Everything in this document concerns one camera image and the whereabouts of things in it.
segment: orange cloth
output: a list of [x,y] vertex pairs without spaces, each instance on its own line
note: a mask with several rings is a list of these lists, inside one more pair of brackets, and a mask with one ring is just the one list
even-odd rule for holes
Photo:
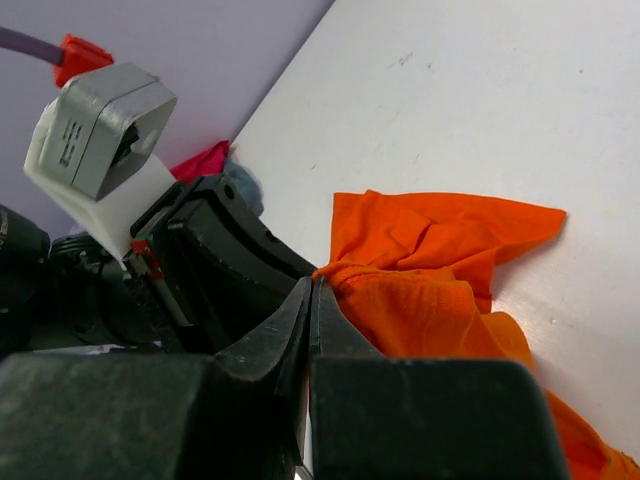
[[[535,371],[527,340],[491,310],[495,265],[556,235],[561,210],[472,195],[336,194],[324,275],[349,320],[397,357],[518,360]],[[547,391],[571,475],[640,479],[633,459]]]

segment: white table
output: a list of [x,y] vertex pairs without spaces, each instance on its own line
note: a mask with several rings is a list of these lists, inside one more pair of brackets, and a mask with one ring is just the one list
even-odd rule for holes
[[501,267],[547,386],[640,457],[640,3],[337,0],[235,141],[263,220],[316,265],[332,193],[560,207]]

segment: red cloth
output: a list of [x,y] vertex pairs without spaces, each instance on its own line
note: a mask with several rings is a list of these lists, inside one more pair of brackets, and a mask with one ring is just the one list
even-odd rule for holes
[[185,183],[191,183],[195,178],[203,175],[222,173],[227,153],[229,153],[229,141],[223,140],[209,150],[173,167],[171,173],[177,180],[182,180]]

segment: red cable connector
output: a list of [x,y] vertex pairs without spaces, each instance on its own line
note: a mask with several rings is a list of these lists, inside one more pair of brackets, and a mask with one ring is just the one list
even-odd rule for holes
[[71,77],[112,65],[114,62],[106,50],[70,33],[64,37],[60,48],[64,50],[62,62],[53,66],[53,78],[58,87],[63,87]]

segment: purple cable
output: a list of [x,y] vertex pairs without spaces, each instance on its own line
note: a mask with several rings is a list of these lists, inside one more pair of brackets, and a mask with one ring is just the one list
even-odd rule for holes
[[0,48],[24,53],[53,65],[60,65],[64,50],[52,43],[0,26]]

